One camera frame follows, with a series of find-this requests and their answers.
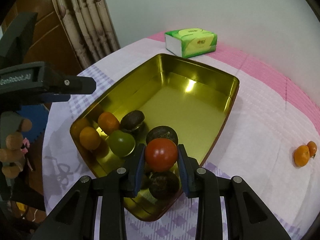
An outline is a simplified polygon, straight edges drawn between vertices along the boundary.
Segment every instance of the green tomato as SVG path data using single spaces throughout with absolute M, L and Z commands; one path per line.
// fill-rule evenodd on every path
M 136 141 L 131 134 L 116 130 L 109 135 L 108 144 L 115 155 L 125 157 L 132 153 Z

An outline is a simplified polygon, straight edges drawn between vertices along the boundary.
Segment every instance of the beige curtain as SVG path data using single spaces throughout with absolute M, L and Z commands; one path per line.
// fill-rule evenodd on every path
M 85 69 L 119 49 L 104 0 L 52 0 Z

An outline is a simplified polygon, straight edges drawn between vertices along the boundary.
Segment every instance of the dark brown fruit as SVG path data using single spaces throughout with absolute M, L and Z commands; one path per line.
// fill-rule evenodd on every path
M 149 191 L 156 199 L 170 199 L 179 190 L 179 179 L 171 171 L 155 172 L 150 179 Z
M 145 116 L 140 110 L 131 111 L 122 118 L 120 129 L 126 133 L 138 134 L 144 128 L 144 118 Z
M 178 135 L 175 130 L 169 126 L 161 125 L 150 130 L 147 134 L 146 143 L 148 144 L 150 141 L 157 138 L 166 138 L 172 140 L 175 145 L 178 145 Z

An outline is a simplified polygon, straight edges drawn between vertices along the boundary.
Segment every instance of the table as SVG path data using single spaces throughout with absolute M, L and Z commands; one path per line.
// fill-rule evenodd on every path
M 114 82 L 159 53 L 170 54 L 163 33 L 128 45 L 80 74 L 96 80 L 94 94 L 52 104 L 43 144 L 47 213 L 81 176 L 94 177 L 71 139 L 73 121 Z M 289 78 L 223 43 L 218 43 L 216 52 L 192 59 L 240 80 L 229 119 L 204 167 L 217 176 L 243 177 L 291 238 L 300 239 L 320 211 L 320 156 L 298 169 L 292 153 L 310 140 L 320 145 L 319 108 Z M 155 222 L 139 221 L 126 211 L 128 239 L 194 239 L 197 205 L 197 200 L 182 195 Z

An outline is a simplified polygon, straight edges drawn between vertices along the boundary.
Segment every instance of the white wall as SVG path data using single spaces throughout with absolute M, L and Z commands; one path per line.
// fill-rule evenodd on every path
M 288 76 L 320 106 L 320 23 L 305 0 L 106 0 L 120 45 L 204 28 Z

